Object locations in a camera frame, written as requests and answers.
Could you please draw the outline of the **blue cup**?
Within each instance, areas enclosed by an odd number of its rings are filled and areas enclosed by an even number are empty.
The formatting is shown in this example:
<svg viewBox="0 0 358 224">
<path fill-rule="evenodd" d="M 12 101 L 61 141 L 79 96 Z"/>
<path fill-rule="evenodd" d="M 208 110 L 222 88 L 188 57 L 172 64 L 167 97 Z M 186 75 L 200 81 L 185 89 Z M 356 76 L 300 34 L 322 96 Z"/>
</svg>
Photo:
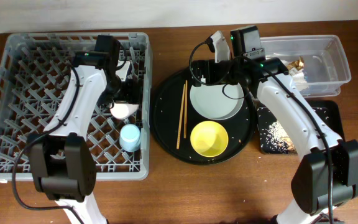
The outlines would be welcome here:
<svg viewBox="0 0 358 224">
<path fill-rule="evenodd" d="M 140 129 L 134 124 L 127 124 L 120 130 L 119 144 L 127 152 L 140 149 Z"/>
</svg>

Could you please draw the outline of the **food scraps and rice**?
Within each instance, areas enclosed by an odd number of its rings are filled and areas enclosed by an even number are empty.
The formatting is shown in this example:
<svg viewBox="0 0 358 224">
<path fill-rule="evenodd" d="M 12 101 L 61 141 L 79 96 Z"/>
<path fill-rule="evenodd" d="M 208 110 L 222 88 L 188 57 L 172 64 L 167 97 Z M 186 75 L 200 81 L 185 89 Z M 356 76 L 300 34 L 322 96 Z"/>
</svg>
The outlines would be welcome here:
<svg viewBox="0 0 358 224">
<path fill-rule="evenodd" d="M 271 111 L 257 109 L 260 149 L 265 154 L 296 154 L 295 146 Z"/>
</svg>

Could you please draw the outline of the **white napkin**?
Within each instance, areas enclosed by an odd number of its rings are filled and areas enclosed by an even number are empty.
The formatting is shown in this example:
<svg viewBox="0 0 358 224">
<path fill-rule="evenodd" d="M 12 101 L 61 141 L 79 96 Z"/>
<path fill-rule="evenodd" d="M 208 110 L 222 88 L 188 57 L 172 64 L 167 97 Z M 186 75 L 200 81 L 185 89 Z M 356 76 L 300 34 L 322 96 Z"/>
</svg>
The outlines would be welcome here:
<svg viewBox="0 0 358 224">
<path fill-rule="evenodd" d="M 309 88 L 303 70 L 303 68 L 301 70 L 297 70 L 296 68 L 292 68 L 291 70 L 289 70 L 289 74 L 291 75 L 293 81 L 295 82 L 296 88 L 299 91 Z"/>
</svg>

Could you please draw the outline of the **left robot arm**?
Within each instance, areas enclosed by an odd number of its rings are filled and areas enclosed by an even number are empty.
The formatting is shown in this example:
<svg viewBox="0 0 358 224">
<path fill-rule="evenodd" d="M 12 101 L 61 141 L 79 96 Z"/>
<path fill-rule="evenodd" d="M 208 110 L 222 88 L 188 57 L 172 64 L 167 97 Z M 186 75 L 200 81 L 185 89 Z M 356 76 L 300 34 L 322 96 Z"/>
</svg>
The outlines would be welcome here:
<svg viewBox="0 0 358 224">
<path fill-rule="evenodd" d="M 93 194 L 96 163 L 86 143 L 97 106 L 126 119 L 142 103 L 143 82 L 135 74 L 130 43 L 99 35 L 93 50 L 77 51 L 70 83 L 53 118 L 41 134 L 28 136 L 27 154 L 36 191 L 56 202 L 72 223 L 107 223 Z"/>
</svg>

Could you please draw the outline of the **yellow bowl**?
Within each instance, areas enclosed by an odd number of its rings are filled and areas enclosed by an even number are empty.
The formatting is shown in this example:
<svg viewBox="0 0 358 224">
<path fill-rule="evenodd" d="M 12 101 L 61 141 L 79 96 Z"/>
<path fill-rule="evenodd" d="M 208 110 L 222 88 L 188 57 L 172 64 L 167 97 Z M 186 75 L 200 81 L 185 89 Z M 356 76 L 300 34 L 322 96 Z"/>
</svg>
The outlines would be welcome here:
<svg viewBox="0 0 358 224">
<path fill-rule="evenodd" d="M 203 121 L 192 129 L 190 143 L 197 154 L 203 157 L 216 157 L 226 150 L 229 136 L 221 124 Z"/>
</svg>

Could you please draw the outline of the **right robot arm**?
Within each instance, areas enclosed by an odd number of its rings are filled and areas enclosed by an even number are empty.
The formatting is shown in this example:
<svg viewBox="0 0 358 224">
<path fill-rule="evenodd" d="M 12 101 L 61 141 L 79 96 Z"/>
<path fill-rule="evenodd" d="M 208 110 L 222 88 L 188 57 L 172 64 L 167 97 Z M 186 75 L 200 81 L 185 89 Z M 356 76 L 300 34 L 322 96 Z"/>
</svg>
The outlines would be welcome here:
<svg viewBox="0 0 358 224">
<path fill-rule="evenodd" d="M 188 62 L 198 85 L 240 84 L 266 106 L 295 145 L 300 165 L 291 180 L 293 200 L 273 223 L 335 223 L 334 209 L 358 197 L 358 142 L 345 141 L 296 89 L 287 67 L 267 58 L 257 26 L 220 31 L 202 43 L 215 54 L 213 68 Z"/>
</svg>

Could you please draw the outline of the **grey plate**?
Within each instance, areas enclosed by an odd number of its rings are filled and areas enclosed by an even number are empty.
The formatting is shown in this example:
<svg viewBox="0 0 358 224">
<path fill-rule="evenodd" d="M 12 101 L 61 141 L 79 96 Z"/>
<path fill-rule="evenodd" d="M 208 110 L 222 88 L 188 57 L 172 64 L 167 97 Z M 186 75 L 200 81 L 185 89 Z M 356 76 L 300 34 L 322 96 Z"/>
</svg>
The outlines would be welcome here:
<svg viewBox="0 0 358 224">
<path fill-rule="evenodd" d="M 225 120 L 239 112 L 244 102 L 244 92 L 237 85 L 191 87 L 190 101 L 195 111 L 212 120 Z"/>
</svg>

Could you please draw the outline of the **gold snack wrapper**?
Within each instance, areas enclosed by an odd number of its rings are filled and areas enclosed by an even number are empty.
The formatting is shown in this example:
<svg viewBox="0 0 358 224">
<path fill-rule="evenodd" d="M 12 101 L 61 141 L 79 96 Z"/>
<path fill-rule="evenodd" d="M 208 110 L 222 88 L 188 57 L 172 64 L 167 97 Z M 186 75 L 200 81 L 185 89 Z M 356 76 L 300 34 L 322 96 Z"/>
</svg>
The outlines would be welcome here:
<svg viewBox="0 0 358 224">
<path fill-rule="evenodd" d="M 299 59 L 298 60 L 295 60 L 293 62 L 290 62 L 288 65 L 287 65 L 287 69 L 288 70 L 291 70 L 291 69 L 296 69 L 297 71 L 300 71 L 302 69 L 304 69 L 305 67 L 305 61 L 304 61 L 304 58 L 302 56 L 299 56 Z"/>
</svg>

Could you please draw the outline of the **pink cup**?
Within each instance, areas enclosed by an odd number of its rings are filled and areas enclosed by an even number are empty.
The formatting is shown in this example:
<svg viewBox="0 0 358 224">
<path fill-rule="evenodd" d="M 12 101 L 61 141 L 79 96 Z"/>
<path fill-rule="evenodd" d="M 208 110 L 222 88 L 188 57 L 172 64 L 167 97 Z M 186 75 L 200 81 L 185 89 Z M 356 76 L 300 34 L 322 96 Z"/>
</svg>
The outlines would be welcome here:
<svg viewBox="0 0 358 224">
<path fill-rule="evenodd" d="M 110 109 L 112 116 L 116 119 L 126 119 L 139 109 L 138 104 L 115 103 Z"/>
</svg>

